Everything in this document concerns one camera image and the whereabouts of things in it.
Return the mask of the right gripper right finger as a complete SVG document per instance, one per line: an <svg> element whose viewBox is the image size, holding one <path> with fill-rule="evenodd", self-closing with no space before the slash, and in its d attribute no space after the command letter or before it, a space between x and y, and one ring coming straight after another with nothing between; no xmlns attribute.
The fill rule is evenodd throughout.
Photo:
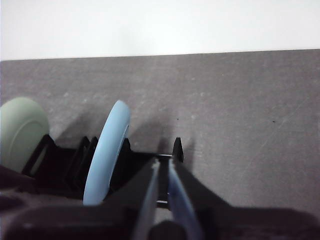
<svg viewBox="0 0 320 240"><path fill-rule="evenodd" d="M189 240L318 240L320 223L291 208L233 206L180 162L168 162L168 204Z"/></svg>

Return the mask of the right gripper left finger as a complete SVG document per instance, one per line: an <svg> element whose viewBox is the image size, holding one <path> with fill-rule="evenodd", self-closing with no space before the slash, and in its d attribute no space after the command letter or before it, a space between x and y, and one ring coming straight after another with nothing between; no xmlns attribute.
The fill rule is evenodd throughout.
<svg viewBox="0 0 320 240"><path fill-rule="evenodd" d="M5 240L128 240L151 183L157 184L159 160L152 159L122 188L96 206L52 205L18 214Z"/></svg>

